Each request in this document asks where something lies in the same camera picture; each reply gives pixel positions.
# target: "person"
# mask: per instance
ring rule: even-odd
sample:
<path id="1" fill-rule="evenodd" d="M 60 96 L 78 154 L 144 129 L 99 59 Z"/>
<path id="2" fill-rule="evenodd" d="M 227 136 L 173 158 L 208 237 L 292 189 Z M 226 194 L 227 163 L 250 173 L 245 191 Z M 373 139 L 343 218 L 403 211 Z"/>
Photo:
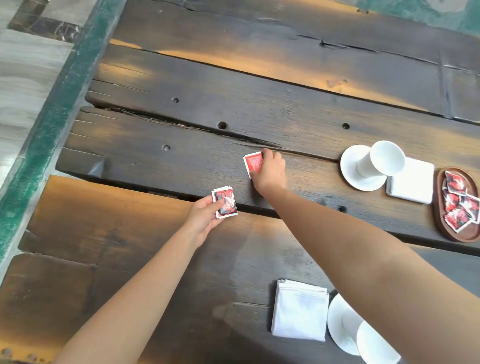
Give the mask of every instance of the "person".
<path id="1" fill-rule="evenodd" d="M 252 172 L 257 191 L 346 301 L 409 364 L 479 360 L 479 298 L 394 236 L 289 191 L 281 154 L 263 153 L 260 173 Z M 182 228 L 78 331 L 54 363 L 137 362 L 195 250 L 223 221 L 215 219 L 222 203 L 213 203 L 211 196 L 195 202 Z"/>

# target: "stack of napkins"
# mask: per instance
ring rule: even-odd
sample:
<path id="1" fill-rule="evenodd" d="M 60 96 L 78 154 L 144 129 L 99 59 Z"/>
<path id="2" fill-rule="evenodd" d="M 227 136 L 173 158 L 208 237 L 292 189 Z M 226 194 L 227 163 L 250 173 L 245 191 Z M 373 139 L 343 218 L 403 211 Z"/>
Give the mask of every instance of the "stack of napkins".
<path id="1" fill-rule="evenodd" d="M 325 341 L 328 301 L 327 288 L 280 279 L 276 285 L 272 334 Z"/>
<path id="2" fill-rule="evenodd" d="M 405 168 L 387 179 L 387 194 L 392 197 L 431 204 L 435 166 L 423 160 L 407 158 Z"/>

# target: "wooden tray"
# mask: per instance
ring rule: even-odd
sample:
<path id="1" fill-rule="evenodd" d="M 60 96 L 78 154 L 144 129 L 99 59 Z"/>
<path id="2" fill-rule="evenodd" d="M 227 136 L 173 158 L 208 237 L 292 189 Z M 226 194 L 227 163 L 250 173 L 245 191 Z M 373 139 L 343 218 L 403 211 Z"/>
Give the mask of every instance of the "wooden tray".
<path id="1" fill-rule="evenodd" d="M 475 243 L 480 238 L 480 225 L 470 224 L 461 232 L 456 233 L 450 226 L 447 225 L 444 220 L 444 215 L 446 214 L 446 211 L 442 185 L 445 178 L 446 170 L 456 173 L 465 179 L 468 194 L 476 197 L 479 196 L 479 189 L 477 184 L 475 183 L 475 180 L 464 170 L 461 170 L 457 167 L 448 167 L 439 170 L 435 178 L 435 187 L 433 191 L 433 217 L 435 219 L 435 224 L 438 230 L 440 230 L 444 236 L 454 242 Z"/>

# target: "person's left arm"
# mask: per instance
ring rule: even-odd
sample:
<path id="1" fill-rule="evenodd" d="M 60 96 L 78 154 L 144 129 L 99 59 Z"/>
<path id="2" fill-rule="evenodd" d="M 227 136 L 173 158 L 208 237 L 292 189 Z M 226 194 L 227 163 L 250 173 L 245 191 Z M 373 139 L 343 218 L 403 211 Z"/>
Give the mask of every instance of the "person's left arm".
<path id="1" fill-rule="evenodd" d="M 182 228 L 67 343 L 54 364 L 133 364 L 162 318 L 195 250 L 223 220 L 223 200 L 195 202 Z"/>

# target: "gray floor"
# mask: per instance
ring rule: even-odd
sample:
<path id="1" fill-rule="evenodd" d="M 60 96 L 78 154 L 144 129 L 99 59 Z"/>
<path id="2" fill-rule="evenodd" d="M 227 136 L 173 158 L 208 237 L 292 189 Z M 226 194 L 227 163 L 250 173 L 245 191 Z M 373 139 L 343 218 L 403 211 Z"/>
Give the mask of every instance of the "gray floor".
<path id="1" fill-rule="evenodd" d="M 23 0 L 0 1 L 0 186 L 73 44 L 7 29 Z M 83 26 L 96 0 L 51 0 L 42 16 Z"/>

